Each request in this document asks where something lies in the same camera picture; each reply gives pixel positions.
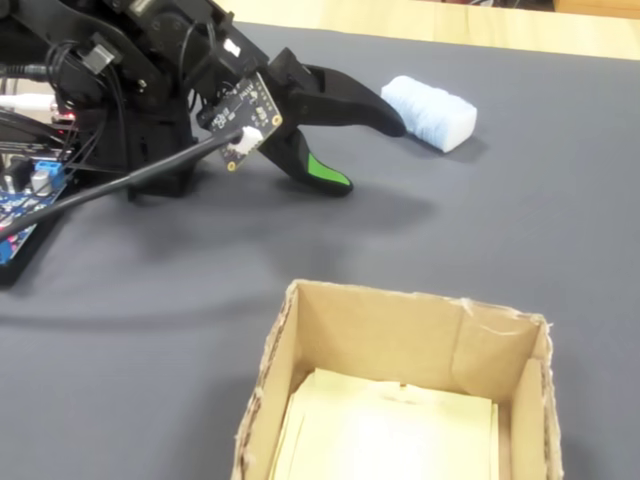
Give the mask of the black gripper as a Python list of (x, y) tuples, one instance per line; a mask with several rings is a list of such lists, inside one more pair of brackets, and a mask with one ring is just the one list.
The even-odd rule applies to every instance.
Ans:
[(289, 49), (270, 60), (230, 24), (192, 27), (192, 89), (203, 99), (197, 123), (209, 133), (193, 152), (259, 150), (291, 179), (328, 196), (345, 197), (354, 185), (317, 159), (299, 125), (406, 134), (398, 112), (356, 79), (306, 68)]

